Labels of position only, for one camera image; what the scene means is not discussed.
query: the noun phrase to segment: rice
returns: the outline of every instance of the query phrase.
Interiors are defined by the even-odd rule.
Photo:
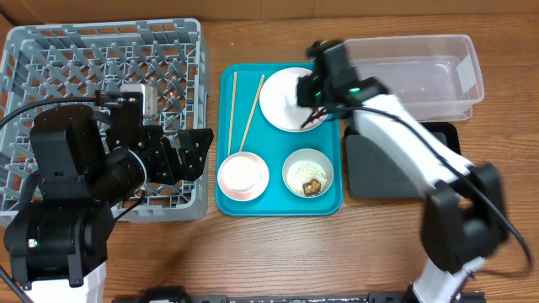
[[[320,188],[326,185],[328,181],[326,172],[315,162],[298,161],[290,165],[288,173],[286,173],[286,184],[288,188],[301,197],[306,197],[303,192],[303,184],[311,182],[313,179],[320,183]]]

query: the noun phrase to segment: brown food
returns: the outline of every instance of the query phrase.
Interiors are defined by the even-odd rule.
[[[322,186],[316,179],[303,184],[303,193],[307,197],[320,193],[320,189],[322,189]]]

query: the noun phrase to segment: white ring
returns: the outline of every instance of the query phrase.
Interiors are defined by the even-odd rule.
[[[144,163],[142,163],[142,160],[132,150],[128,149],[128,151],[131,153],[131,155],[135,156],[136,160],[138,160],[138,162],[142,166],[142,170],[144,171],[144,183],[142,184],[142,186],[144,186],[144,184],[146,184],[146,181],[148,180],[148,176],[147,176],[147,173],[146,173],[146,168],[144,167]]]

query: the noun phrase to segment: cable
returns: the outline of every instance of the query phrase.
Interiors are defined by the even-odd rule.
[[[26,104],[23,107],[20,107],[11,113],[9,113],[2,121],[0,121],[0,130],[13,118],[17,117],[18,115],[22,114],[25,111],[35,109],[36,107],[40,107],[43,105],[49,105],[49,104],[60,104],[60,103],[74,103],[74,102],[94,102],[95,98],[93,97],[77,97],[77,98],[55,98],[51,100],[43,100],[32,104]]]
[[[138,205],[140,205],[144,199],[146,199],[146,191],[142,191],[142,194],[141,194],[141,198],[139,198],[135,204],[129,206],[128,209],[124,210],[121,212],[121,214],[119,214],[117,217],[115,217],[115,222],[117,222],[121,217],[123,217],[125,214],[127,214],[128,212],[132,211],[135,207],[137,207]]]
[[[400,117],[398,117],[395,114],[389,114],[388,112],[385,112],[383,110],[379,109],[370,109],[366,107],[342,107],[342,108],[335,108],[325,111],[325,114],[332,113],[332,112],[338,112],[338,111],[348,111],[348,110],[362,110],[366,112],[370,112],[373,114],[379,114],[385,117],[388,117],[389,119],[395,120],[399,124],[406,127],[408,130],[410,130],[420,141],[427,147],[427,149],[432,152],[432,154],[438,159],[447,169],[449,169],[452,173],[455,174],[455,176],[458,177],[459,180],[461,180],[486,206],[491,209],[496,216],[502,221],[502,223],[509,229],[510,233],[515,236],[516,241],[520,244],[522,247],[522,250],[524,251],[524,254],[526,255],[526,260],[528,262],[529,268],[533,268],[534,260],[533,255],[531,254],[531,249],[528,246],[528,243],[526,243],[526,240],[524,237],[519,233],[519,231],[507,220],[507,218],[502,214],[498,208],[479,190],[470,180],[468,180],[463,174],[461,174],[458,170],[456,170],[451,164],[447,162],[447,160],[441,156],[435,149],[432,147],[427,140],[421,136],[418,131],[416,131],[415,128],[413,128],[410,124],[406,123],[404,120],[402,120]],[[324,114],[324,111],[322,110],[320,113],[315,114],[312,118],[317,119],[321,116],[321,114]]]
[[[55,98],[51,100],[43,100],[32,104],[26,104],[23,107],[20,107],[11,113],[9,113],[7,116],[5,116],[0,121],[0,130],[7,124],[9,121],[13,120],[18,115],[22,114],[25,111],[35,109],[36,107],[40,107],[43,105],[49,105],[49,104],[60,104],[60,103],[74,103],[74,102],[93,102],[95,101],[95,98],[91,97],[80,97],[80,98]],[[11,279],[9,274],[4,270],[4,268],[0,265],[0,277],[2,280],[8,285],[9,289],[12,290],[18,297],[23,301],[23,303],[32,303],[32,300],[24,293],[24,291]]]
[[[11,277],[4,270],[2,265],[0,265],[0,277],[9,286],[9,289],[11,289],[23,303],[33,303],[32,300],[28,297],[28,295],[26,295],[24,291],[15,283],[15,281],[11,279]]]

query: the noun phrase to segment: gray basket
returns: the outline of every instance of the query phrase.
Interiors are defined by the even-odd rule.
[[[144,82],[157,88],[160,105],[157,119],[144,123],[162,125],[165,135],[178,147],[176,130],[205,127],[209,59],[195,19],[17,27],[8,34],[0,64],[0,113],[3,117],[24,104],[48,98],[93,96],[96,89],[119,90],[123,83]],[[0,164],[8,172],[0,178],[0,226],[6,226],[17,214],[21,183],[37,169],[29,129],[39,112],[40,108],[20,115],[0,135]],[[106,127],[99,125],[102,135]],[[201,218],[207,210],[207,174],[206,164],[204,175],[193,183],[147,183],[146,203],[122,219]],[[40,198],[39,190],[35,197]],[[136,199],[113,207],[114,216]]]

